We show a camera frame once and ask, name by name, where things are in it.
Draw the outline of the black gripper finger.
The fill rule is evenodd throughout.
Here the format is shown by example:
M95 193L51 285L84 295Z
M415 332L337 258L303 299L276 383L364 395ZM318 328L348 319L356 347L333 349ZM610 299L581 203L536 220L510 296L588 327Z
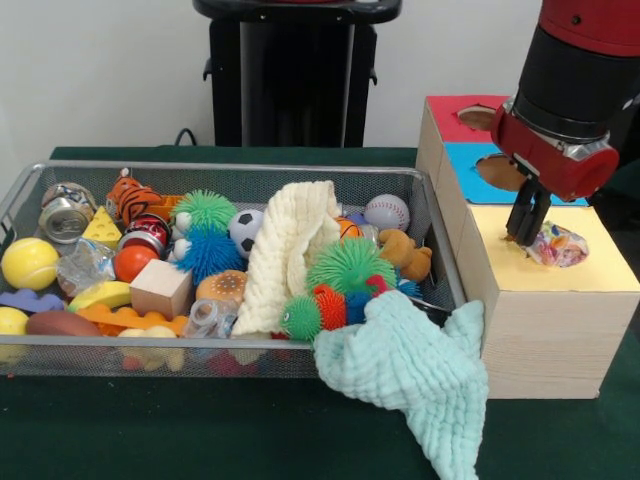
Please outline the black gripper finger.
M527 187L522 203L521 245L530 246L538 235L551 205L551 195L544 187Z
M514 241L532 241L535 238L533 233L535 194L535 182L527 179L517 194L506 224L507 233Z

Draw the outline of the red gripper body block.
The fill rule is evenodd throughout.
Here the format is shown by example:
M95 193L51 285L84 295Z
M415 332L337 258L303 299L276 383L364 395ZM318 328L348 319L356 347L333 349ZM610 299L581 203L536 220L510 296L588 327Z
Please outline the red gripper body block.
M491 123L494 144L564 201L589 197L613 175L618 152L607 141L568 144L540 134L512 114L504 102Z

